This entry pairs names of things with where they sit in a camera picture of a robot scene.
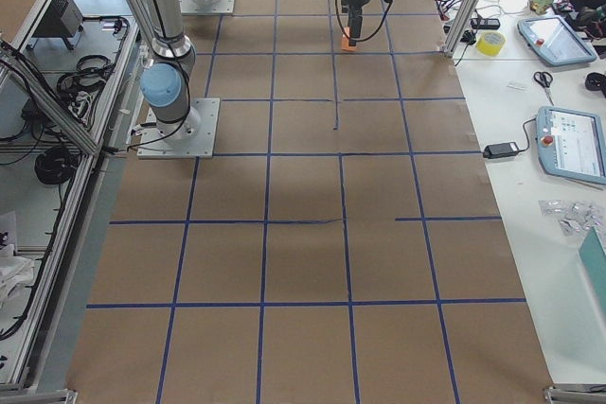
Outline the grey control box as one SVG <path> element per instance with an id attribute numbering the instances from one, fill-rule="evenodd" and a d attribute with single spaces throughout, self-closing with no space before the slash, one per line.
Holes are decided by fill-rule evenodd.
<path id="1" fill-rule="evenodd" d="M 62 39 L 73 50 L 83 31 L 83 15 L 74 0 L 51 0 L 32 38 Z"/>

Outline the yellow tape roll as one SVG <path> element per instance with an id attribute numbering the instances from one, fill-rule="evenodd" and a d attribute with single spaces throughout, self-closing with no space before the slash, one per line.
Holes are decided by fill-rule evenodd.
<path id="1" fill-rule="evenodd" d="M 482 33 L 477 41 L 477 50 L 489 57 L 496 57 L 506 43 L 506 37 L 497 32 L 488 30 Z"/>

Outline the black power brick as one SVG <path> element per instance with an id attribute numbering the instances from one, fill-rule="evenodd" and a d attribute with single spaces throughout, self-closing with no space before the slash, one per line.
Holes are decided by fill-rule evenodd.
<path id="1" fill-rule="evenodd" d="M 516 156 L 521 152 L 515 142 L 488 144 L 482 151 L 485 159 L 501 159 Z"/>

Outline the black scissors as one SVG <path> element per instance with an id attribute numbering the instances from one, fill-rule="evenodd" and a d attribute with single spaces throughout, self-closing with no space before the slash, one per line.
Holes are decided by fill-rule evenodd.
<path id="1" fill-rule="evenodd" d="M 554 101 L 551 95 L 553 76 L 547 71 L 537 71 L 533 74 L 533 79 L 544 89 L 545 96 L 549 101 L 549 104 L 554 106 Z"/>

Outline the plastic bag of screws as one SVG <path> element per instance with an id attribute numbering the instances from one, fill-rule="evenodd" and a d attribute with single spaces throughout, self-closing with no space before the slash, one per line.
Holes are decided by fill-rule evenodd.
<path id="1" fill-rule="evenodd" d="M 595 229 L 599 235 L 605 234 L 605 209 L 595 202 L 568 200 L 538 201 L 544 216 L 558 220 L 567 236 Z"/>

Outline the teach pendant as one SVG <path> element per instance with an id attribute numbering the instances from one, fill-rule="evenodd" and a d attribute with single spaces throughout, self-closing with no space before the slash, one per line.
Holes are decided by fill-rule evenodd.
<path id="1" fill-rule="evenodd" d="M 536 124 L 539 162 L 547 174 L 605 184 L 605 135 L 597 114 L 543 106 Z"/>
<path id="2" fill-rule="evenodd" d="M 590 63 L 597 59 L 593 47 L 560 16 L 521 20 L 517 30 L 529 48 L 547 65 Z"/>

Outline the teal box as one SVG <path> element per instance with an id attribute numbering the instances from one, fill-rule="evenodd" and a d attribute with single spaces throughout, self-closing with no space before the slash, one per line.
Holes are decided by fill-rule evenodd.
<path id="1" fill-rule="evenodd" d="M 595 228 L 590 228 L 586 234 L 579 248 L 579 257 L 587 272 L 597 301 L 602 310 L 605 310 L 605 250 Z"/>

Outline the orange foam block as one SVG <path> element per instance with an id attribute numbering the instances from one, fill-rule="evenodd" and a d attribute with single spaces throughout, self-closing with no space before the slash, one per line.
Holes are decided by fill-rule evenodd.
<path id="1" fill-rule="evenodd" d="M 345 34 L 342 35 L 340 47 L 343 52 L 357 51 L 357 44 L 351 44 L 349 38 Z"/>

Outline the right teach pendant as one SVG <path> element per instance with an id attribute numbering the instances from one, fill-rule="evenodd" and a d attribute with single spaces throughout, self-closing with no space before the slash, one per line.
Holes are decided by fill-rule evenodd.
<path id="1" fill-rule="evenodd" d="M 597 114 L 543 106 L 536 124 L 539 162 L 547 174 L 605 184 L 605 135 Z"/>

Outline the left teach pendant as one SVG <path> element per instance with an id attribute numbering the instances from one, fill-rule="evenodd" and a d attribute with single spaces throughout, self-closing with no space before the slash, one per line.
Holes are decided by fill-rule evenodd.
<path id="1" fill-rule="evenodd" d="M 560 16 L 521 20 L 517 30 L 529 48 L 547 65 L 590 63 L 597 59 L 593 47 Z"/>

